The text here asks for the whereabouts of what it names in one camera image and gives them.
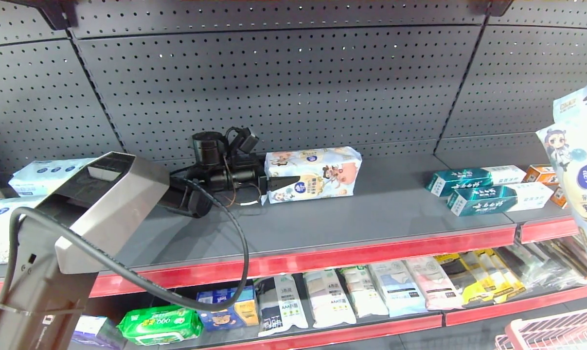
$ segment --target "orange box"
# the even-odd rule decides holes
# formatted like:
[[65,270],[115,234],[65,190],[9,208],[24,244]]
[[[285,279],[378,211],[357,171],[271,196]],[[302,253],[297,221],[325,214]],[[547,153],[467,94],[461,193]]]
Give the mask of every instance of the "orange box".
[[564,190],[561,187],[557,187],[553,195],[551,195],[551,202],[557,204],[560,208],[564,209],[568,206],[568,202],[565,199]]
[[527,169],[527,174],[522,182],[542,182],[543,184],[558,185],[555,169],[550,164],[531,165]]

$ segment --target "pink package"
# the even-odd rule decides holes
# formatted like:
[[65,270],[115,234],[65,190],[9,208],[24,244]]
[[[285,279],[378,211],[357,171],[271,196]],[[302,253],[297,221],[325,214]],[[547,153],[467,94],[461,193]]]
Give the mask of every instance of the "pink package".
[[461,309],[462,296],[433,257],[406,260],[406,266],[425,296],[427,310]]

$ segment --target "wire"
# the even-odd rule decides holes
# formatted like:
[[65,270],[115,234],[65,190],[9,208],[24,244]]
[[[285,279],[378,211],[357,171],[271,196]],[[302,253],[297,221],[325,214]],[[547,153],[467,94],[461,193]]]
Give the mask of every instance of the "wire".
[[240,295],[242,294],[244,287],[246,285],[248,279],[248,268],[249,268],[249,251],[248,251],[248,244],[246,242],[246,237],[244,235],[244,231],[242,230],[241,226],[237,219],[233,216],[231,211],[229,211],[222,202],[218,199],[213,197],[213,195],[209,194],[205,189],[201,186],[196,184],[192,181],[187,181],[187,184],[192,186],[194,189],[202,192],[204,195],[209,198],[209,200],[213,201],[216,206],[220,207],[226,215],[228,215],[229,219],[233,221],[237,232],[239,233],[239,237],[242,241],[242,248],[244,249],[244,270],[242,272],[242,278],[237,286],[237,290],[232,295],[232,297],[222,303],[216,304],[208,304],[208,303],[200,303],[193,299],[182,297],[176,293],[170,292],[166,288],[156,284],[153,281],[147,280],[144,277],[138,275],[133,270],[130,270],[127,266],[120,263],[113,257],[109,256],[107,253],[102,251],[100,248],[95,246],[94,244],[90,243],[89,241],[85,240],[83,237],[78,235],[77,233],[73,232],[70,228],[64,226],[60,222],[56,221],[54,218],[46,215],[45,213],[40,212],[36,209],[20,207],[16,208],[11,217],[10,217],[10,256],[8,258],[8,271],[6,273],[6,279],[4,280],[4,286],[0,291],[0,303],[5,303],[7,293],[9,290],[9,286],[12,282],[12,279],[15,275],[15,267],[16,267],[16,253],[17,253],[17,237],[19,232],[19,217],[21,215],[29,216],[31,219],[38,221],[39,223],[43,224],[47,228],[51,230],[57,230],[58,233],[62,235],[62,237],[66,238],[69,242],[73,243],[74,245],[81,248],[84,252],[88,253],[91,257],[93,257],[96,261],[102,263],[104,266],[109,268],[111,271],[117,273],[124,279],[130,281],[131,283],[143,288],[147,292],[155,295],[158,298],[166,300],[170,303],[177,304],[183,306],[184,308],[190,308],[193,310],[203,310],[207,312],[217,312],[220,310],[224,310],[233,306],[237,300],[239,299]]

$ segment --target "red shelf edge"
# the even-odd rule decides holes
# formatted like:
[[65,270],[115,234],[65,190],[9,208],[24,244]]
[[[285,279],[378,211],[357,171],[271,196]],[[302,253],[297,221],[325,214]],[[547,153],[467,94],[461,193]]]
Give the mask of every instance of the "red shelf edge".
[[212,350],[295,350],[326,346],[330,344],[347,343],[372,339],[376,337],[395,336],[409,332],[429,330],[442,327],[443,316],[425,316],[414,319],[402,319],[400,321],[369,324],[355,328],[343,328],[340,330],[326,330],[299,334],[273,339],[257,340],[248,343],[222,345],[210,348]]
[[545,306],[566,303],[576,299],[587,297],[587,286],[564,290],[562,292],[542,295],[540,297],[530,297],[529,299],[510,301],[509,303],[484,306],[471,310],[460,312],[450,312],[445,316],[447,326],[456,326],[458,324],[482,321],[493,317],[511,315],[513,313],[528,312]]
[[520,229],[520,241],[533,243],[567,237],[578,233],[578,227],[572,217],[546,222],[526,222]]
[[[438,234],[409,241],[253,258],[250,260],[249,277],[269,277],[280,273],[298,273],[352,264],[369,264],[425,255],[493,248],[512,244],[515,231],[515,225],[507,225],[460,235]],[[177,288],[234,281],[239,279],[243,266],[243,261],[193,264],[171,268],[154,268],[140,272],[140,275],[165,288]],[[144,292],[144,290],[125,281],[122,277],[104,274],[97,278],[90,297],[107,297],[139,292]]]

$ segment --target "shelf bracket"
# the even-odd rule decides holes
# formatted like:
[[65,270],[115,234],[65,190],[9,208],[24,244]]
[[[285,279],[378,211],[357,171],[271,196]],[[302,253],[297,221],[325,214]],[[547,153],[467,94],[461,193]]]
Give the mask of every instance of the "shelf bracket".
[[490,17],[502,17],[513,2],[514,0],[491,0],[487,15]]
[[13,4],[33,7],[38,10],[49,27],[54,31],[63,31],[70,27],[64,15],[64,8],[59,0],[2,0]]

